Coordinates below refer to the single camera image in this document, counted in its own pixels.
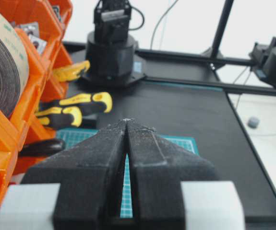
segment yellow tool handle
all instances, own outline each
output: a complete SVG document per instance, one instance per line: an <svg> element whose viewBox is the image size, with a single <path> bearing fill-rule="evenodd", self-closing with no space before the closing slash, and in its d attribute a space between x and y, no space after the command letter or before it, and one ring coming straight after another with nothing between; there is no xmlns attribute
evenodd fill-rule
<svg viewBox="0 0 276 230"><path fill-rule="evenodd" d="M54 69L53 75L60 82L73 81L84 75L90 68L90 62L84 61L71 66Z"/></svg>
<svg viewBox="0 0 276 230"><path fill-rule="evenodd" d="M81 93L67 99L41 103L40 112L36 112L36 116L42 125L59 130L79 127L83 116L109 113L111 110L112 98L109 93Z"/></svg>

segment green cutting mat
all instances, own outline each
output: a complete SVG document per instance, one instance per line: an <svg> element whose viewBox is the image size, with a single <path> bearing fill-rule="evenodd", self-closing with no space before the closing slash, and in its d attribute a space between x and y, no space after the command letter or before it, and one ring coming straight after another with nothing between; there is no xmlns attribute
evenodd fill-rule
<svg viewBox="0 0 276 230"><path fill-rule="evenodd" d="M97 133L97 130L68 128L68 129L63 129L58 131L57 138L63 139L66 142L66 148L68 149L71 146L95 135L96 133ZM161 137L183 147L184 149L187 149L199 155L194 138L171 137L171 136L161 136ZM124 187L123 187L120 217L132 218L132 197L131 197L131 189L130 189L128 156L126 156L126 162L125 162Z"/></svg>

